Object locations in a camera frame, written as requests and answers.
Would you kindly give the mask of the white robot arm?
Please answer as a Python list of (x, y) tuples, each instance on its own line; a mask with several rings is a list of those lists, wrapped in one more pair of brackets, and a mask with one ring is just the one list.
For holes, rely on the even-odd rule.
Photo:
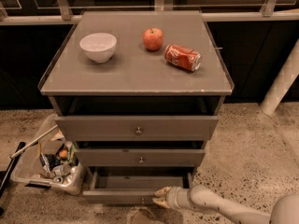
[(190, 189), (164, 187), (154, 193), (152, 200), (161, 207), (174, 210), (214, 211), (234, 224), (299, 224), (298, 194), (281, 197), (270, 214), (224, 199), (201, 185)]

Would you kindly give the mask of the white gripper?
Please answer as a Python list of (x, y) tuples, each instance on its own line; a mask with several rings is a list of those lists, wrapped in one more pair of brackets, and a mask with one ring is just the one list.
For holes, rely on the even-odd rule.
[(158, 198), (153, 198), (152, 200), (166, 209), (188, 209), (190, 207), (188, 191), (188, 189), (181, 187), (164, 187), (154, 192), (154, 196)]

